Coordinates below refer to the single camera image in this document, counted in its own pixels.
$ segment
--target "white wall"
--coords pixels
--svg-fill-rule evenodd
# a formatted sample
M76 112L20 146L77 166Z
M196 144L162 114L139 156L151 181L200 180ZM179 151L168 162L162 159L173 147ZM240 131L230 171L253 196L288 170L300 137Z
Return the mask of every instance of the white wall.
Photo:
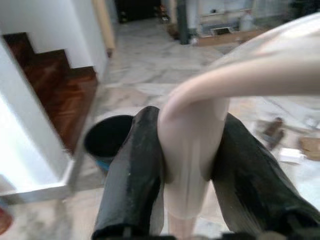
M217 12L251 8L252 0L187 0L187 21L189 28L196 28L198 24L198 1L201 1L202 14L209 14L212 9ZM257 18L278 16L283 14L288 0L255 0L253 14Z
M0 39L0 175L30 191L59 182L71 160L17 65Z
M91 0L72 1L92 65L98 73L98 78L101 78L106 69L108 59L93 4Z
M27 32L36 53L65 49L72 68L107 62L91 0L1 0L0 29Z
M0 29L29 33L36 53L66 49L72 68L92 65L71 0L1 0Z

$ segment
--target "dark doorway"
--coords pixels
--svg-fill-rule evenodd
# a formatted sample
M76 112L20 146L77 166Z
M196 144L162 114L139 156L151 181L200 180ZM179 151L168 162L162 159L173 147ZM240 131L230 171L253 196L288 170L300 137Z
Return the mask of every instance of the dark doorway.
M114 0L120 23L154 18L161 0Z

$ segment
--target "white marble tile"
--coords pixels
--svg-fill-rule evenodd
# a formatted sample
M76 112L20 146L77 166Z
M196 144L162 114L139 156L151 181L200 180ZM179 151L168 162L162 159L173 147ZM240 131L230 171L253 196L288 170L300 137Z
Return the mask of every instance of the white marble tile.
M2 240L89 240L103 188L77 192L66 200L11 206L14 221Z

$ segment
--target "wooden stair step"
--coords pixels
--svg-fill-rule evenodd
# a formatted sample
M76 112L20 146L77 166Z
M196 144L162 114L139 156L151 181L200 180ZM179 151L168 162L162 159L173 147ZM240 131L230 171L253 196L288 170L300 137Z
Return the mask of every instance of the wooden stair step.
M42 105L47 105L55 89L65 80L61 63L56 61L24 67L24 73Z
M28 64L35 55L29 38L25 32L3 35L3 39L21 67Z
M25 32L3 38L65 147L74 153L98 85L93 67L70 68L63 49L35 54Z

